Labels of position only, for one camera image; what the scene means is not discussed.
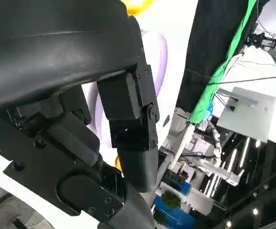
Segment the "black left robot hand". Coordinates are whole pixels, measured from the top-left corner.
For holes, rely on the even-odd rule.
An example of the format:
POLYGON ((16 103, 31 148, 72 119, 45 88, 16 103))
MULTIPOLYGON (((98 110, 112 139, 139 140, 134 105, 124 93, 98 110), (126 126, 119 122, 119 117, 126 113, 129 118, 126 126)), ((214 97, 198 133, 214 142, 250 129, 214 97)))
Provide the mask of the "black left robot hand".
POLYGON ((160 119, 141 30, 119 0, 0 0, 4 173, 70 216, 152 229, 160 119))

